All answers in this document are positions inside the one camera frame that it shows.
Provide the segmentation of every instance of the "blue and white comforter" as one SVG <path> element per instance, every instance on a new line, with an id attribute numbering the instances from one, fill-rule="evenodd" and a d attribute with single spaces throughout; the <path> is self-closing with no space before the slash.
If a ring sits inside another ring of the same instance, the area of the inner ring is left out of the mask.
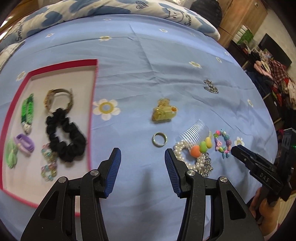
<path id="1" fill-rule="evenodd" d="M 199 14 L 163 0 L 63 0 L 24 17 L 0 42 L 0 52 L 10 44 L 56 24 L 77 18 L 106 14 L 139 14 L 167 19 L 198 30 L 215 40 L 218 30 Z"/>

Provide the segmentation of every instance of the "pearl necklace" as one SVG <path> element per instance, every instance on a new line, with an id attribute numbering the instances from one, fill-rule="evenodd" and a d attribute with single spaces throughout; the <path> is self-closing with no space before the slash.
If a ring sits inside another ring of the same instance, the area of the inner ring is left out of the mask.
<path id="1" fill-rule="evenodd" d="M 177 142 L 174 146 L 174 154 L 177 160 L 183 161 L 183 162 L 185 162 L 185 158 L 182 156 L 182 150 L 184 148 L 187 148 L 188 150 L 190 149 L 189 143 L 184 140 Z M 211 158 L 209 157 L 209 154 L 206 152 L 206 153 L 202 153 L 200 157 L 196 158 L 196 162 L 194 165 L 188 162 L 185 162 L 185 164 L 187 165 L 188 169 L 195 170 L 196 172 L 201 174 L 203 177 L 208 177 L 209 172 L 213 170 L 211 166 L 211 162 L 212 162 Z"/>

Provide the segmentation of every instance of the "scrunchie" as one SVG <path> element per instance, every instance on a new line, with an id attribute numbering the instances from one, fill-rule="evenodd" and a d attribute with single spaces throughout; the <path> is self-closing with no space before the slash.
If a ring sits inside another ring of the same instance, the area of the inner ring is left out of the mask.
<path id="1" fill-rule="evenodd" d="M 69 123 L 69 118 L 65 117 L 65 111 L 58 108 L 53 116 L 48 116 L 46 119 L 46 132 L 48 134 L 50 143 L 50 149 L 58 153 L 58 156 L 65 162 L 72 162 L 77 156 L 81 156 L 85 151 L 86 139 L 81 134 L 74 124 Z M 72 142 L 67 146 L 66 142 L 59 141 L 59 137 L 56 136 L 56 129 L 58 125 L 62 126 L 62 129 L 70 133 L 70 139 Z"/>

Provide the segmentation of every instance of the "green hair clip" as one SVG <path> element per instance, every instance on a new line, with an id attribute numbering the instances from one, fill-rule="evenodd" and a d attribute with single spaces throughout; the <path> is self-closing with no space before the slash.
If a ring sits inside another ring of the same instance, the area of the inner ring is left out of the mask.
<path id="1" fill-rule="evenodd" d="M 10 139 L 6 145 L 5 160 L 9 168 L 13 168 L 17 163 L 17 145 Z"/>
<path id="2" fill-rule="evenodd" d="M 22 129 L 28 135 L 32 131 L 33 123 L 33 113 L 34 113 L 34 94 L 24 100 L 22 103 L 22 113 L 21 113 L 21 124 Z"/>

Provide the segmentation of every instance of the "orange bead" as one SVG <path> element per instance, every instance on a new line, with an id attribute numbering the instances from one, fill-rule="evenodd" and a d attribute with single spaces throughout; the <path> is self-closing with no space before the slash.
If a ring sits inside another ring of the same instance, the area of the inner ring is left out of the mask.
<path id="1" fill-rule="evenodd" d="M 195 157 L 195 158 L 200 157 L 200 155 L 201 155 L 200 147 L 199 146 L 193 146 L 191 148 L 191 150 L 190 150 L 190 155 Z"/>

